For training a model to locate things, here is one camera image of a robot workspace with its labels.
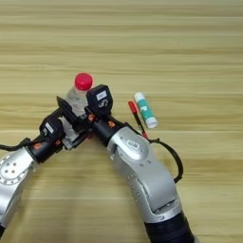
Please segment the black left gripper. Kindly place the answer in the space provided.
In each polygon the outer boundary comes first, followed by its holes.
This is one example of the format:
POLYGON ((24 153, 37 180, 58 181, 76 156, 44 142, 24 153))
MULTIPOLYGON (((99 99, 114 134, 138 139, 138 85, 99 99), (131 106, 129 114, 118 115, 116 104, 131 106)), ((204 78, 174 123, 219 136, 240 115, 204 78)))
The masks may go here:
MULTIPOLYGON (((90 137, 89 133, 72 134, 71 136, 65 136, 65 148, 74 149, 78 147, 82 142, 90 137)), ((55 141, 42 141, 35 142, 28 147, 28 150, 34 160, 38 163, 44 163, 55 153, 59 153, 63 149, 63 143, 61 140, 55 141)))

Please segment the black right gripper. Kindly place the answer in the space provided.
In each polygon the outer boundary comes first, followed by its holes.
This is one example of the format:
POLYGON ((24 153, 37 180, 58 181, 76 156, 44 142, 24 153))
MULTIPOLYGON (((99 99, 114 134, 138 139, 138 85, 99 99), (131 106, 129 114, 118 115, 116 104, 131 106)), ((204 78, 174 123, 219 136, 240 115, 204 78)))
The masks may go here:
MULTIPOLYGON (((57 104, 59 105, 61 113, 71 125, 78 126, 83 123, 82 115, 75 114, 72 110, 72 106, 66 100, 57 97, 57 104)), ((95 136, 104 146, 106 146, 111 138, 124 127, 122 122, 115 120, 111 116, 98 118, 94 115, 89 115, 86 123, 86 137, 90 139, 92 136, 95 136)))

